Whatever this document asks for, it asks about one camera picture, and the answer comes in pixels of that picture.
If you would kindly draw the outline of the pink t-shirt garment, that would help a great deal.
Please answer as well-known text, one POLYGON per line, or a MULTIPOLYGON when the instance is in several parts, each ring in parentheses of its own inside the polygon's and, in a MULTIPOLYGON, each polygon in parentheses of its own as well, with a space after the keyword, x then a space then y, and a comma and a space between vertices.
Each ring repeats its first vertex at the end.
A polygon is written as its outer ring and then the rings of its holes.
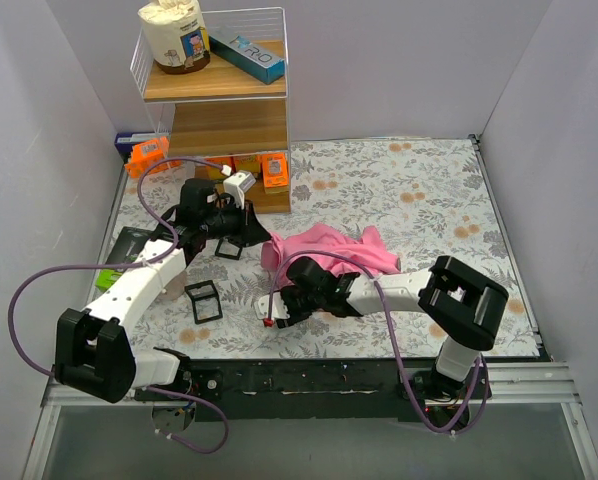
POLYGON ((376 227, 366 227, 359 239, 353 239, 322 223, 286 238, 272 233, 271 239, 261 247, 260 264, 264 270, 276 272, 288 256, 307 250, 325 251, 350 258, 366 267, 372 275, 401 272, 399 257, 388 251, 376 227))

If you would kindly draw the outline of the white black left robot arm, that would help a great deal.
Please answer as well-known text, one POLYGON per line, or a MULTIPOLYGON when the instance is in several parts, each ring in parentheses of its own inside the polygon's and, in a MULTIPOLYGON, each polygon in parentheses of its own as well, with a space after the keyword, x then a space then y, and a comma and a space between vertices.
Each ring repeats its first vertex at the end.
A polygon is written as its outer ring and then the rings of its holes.
POLYGON ((183 355, 167 349, 134 352, 129 336, 165 287, 184 272, 208 240, 239 249, 270 240, 256 218, 246 192, 251 173, 239 171, 218 191, 207 179, 190 178, 177 205, 159 216, 158 226, 127 269, 99 298, 81 310, 68 309, 56 329, 54 377, 110 403, 130 390, 156 386, 172 400, 184 398, 192 386, 180 367, 183 355))

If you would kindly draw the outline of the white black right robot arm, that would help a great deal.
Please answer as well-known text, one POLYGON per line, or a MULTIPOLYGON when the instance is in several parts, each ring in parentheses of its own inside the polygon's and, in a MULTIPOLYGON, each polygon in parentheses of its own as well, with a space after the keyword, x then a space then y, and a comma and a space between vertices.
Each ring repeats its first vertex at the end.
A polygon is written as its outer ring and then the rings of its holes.
POLYGON ((255 304, 267 327, 293 326, 322 310, 338 318, 379 312, 427 314, 446 334, 422 387, 433 398, 454 397, 468 384, 478 356, 493 349, 509 299, 499 283, 452 256, 428 270, 372 275, 357 266, 334 274, 307 255, 286 267, 289 284, 255 304))

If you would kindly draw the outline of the black display case far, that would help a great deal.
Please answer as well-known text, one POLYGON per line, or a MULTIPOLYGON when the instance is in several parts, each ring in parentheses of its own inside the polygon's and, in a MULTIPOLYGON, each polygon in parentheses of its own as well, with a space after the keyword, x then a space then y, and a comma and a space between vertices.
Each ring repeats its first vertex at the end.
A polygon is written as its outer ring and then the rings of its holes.
POLYGON ((241 257, 243 248, 231 243, 227 239, 220 239, 214 251, 214 256, 227 260, 238 261, 241 257))

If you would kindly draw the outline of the black display case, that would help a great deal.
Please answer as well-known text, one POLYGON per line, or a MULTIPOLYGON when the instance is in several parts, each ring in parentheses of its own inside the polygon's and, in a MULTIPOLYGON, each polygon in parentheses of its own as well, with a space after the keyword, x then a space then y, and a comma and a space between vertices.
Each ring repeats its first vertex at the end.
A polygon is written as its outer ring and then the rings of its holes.
POLYGON ((196 325, 223 318, 219 292, 212 280, 187 285, 184 287, 184 292, 191 302, 193 319, 196 325))
POLYGON ((220 239, 214 251, 214 256, 227 260, 238 261, 241 257, 243 248, 231 243, 227 239, 220 239))

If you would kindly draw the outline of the yellow green packet left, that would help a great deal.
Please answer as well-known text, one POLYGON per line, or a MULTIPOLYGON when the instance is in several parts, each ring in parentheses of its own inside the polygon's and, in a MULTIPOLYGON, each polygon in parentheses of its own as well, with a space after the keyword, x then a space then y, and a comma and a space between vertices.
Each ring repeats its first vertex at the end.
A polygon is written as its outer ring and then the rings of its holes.
POLYGON ((230 157, 226 157, 226 156, 209 157, 209 158, 207 158, 207 161, 209 163, 218 165, 218 168, 206 166, 206 172, 207 172, 208 178, 212 179, 212 180, 222 180, 224 178, 224 175, 222 174, 223 166, 225 164, 227 164, 228 166, 231 165, 230 157))

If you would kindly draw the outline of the yellow green packet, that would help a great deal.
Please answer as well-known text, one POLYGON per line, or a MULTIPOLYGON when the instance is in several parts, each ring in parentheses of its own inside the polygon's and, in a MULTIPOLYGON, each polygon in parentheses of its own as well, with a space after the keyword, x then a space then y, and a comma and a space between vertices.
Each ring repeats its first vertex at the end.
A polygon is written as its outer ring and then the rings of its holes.
POLYGON ((234 155, 233 162, 237 171, 250 172, 255 178, 261 174, 261 163, 257 154, 234 155))
POLYGON ((222 180, 224 178, 224 175, 222 174, 223 166, 225 164, 227 164, 228 166, 231 165, 230 157, 226 157, 226 156, 209 157, 209 158, 207 158, 207 161, 209 163, 218 165, 218 168, 206 166, 206 172, 207 172, 208 178, 212 179, 212 180, 222 180))

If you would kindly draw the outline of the black flat product box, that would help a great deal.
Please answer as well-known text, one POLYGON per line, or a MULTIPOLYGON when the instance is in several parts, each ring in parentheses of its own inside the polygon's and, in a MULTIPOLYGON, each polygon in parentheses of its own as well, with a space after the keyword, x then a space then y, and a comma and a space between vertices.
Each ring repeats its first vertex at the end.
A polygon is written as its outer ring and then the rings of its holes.
POLYGON ((111 265, 134 263, 151 235, 150 230, 124 226, 105 261, 106 269, 111 270, 111 265))

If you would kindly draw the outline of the black display case near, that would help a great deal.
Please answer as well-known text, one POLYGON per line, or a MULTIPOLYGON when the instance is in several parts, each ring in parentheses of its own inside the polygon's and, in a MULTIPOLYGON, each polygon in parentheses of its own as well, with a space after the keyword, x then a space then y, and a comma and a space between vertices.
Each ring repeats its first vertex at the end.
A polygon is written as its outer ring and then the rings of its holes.
POLYGON ((187 285, 184 287, 184 292, 191 302, 193 319, 196 325, 223 318, 219 292, 212 280, 187 285))

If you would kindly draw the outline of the pink toilet paper roll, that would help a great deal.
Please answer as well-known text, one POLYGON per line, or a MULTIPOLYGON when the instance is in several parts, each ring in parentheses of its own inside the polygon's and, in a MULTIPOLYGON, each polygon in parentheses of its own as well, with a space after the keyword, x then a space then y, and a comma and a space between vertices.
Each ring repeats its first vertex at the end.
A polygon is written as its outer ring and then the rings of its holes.
POLYGON ((177 274, 162 290, 160 299, 164 301, 175 301, 184 294, 187 282, 187 272, 182 271, 177 274))

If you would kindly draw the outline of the dark blue flat box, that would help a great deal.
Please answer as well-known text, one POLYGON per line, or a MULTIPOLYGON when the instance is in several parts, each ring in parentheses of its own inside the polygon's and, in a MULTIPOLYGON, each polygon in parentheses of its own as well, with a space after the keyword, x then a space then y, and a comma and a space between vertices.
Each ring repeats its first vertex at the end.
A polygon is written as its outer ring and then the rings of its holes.
POLYGON ((154 132, 125 132, 118 133, 114 140, 115 148, 121 153, 131 152, 137 144, 152 140, 156 137, 154 132))

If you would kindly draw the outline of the green small box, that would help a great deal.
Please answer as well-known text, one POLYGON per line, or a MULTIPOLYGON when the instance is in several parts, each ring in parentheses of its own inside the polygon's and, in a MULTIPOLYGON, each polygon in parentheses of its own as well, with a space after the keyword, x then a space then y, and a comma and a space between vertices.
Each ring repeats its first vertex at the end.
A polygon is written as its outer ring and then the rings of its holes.
POLYGON ((100 293, 107 292, 116 282, 117 280, 123 275, 124 270, 121 269, 102 269, 96 279, 95 279, 95 287, 100 293))

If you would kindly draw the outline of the floral patterned table mat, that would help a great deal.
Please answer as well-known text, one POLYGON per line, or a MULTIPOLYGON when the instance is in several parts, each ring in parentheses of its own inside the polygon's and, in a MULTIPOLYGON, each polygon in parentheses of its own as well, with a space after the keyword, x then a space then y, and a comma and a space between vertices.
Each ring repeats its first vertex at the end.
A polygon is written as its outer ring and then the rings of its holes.
MULTIPOLYGON (((536 328, 470 140, 400 139, 298 142, 291 152, 291 210, 260 216, 282 253, 321 250, 328 260, 363 261, 373 247, 403 271, 456 257, 509 294, 492 348, 495 357, 536 358, 536 328)), ((195 323, 186 296, 155 301, 133 329, 138 349, 166 347, 201 359, 433 357, 445 332, 419 313, 340 319, 318 312, 299 324, 267 328, 255 304, 268 293, 274 264, 259 247, 239 260, 215 243, 191 263, 186 282, 212 281, 219 293, 195 323)))

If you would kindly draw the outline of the teal rectangular box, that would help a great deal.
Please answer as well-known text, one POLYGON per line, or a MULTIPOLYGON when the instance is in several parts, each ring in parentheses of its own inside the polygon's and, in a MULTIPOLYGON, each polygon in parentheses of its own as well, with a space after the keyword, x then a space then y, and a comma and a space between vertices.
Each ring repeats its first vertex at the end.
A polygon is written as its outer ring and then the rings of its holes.
POLYGON ((260 44, 226 28, 209 31, 211 51, 218 57, 270 85, 285 76, 285 60, 260 44))

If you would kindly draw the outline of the wrapped toilet paper roll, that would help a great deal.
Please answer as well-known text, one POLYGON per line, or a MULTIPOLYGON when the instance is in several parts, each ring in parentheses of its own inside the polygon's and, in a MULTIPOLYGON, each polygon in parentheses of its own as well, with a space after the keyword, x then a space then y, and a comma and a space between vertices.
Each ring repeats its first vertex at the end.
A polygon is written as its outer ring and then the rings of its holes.
POLYGON ((210 63, 209 35, 197 0, 150 1, 138 17, 153 58, 166 74, 193 73, 210 63))

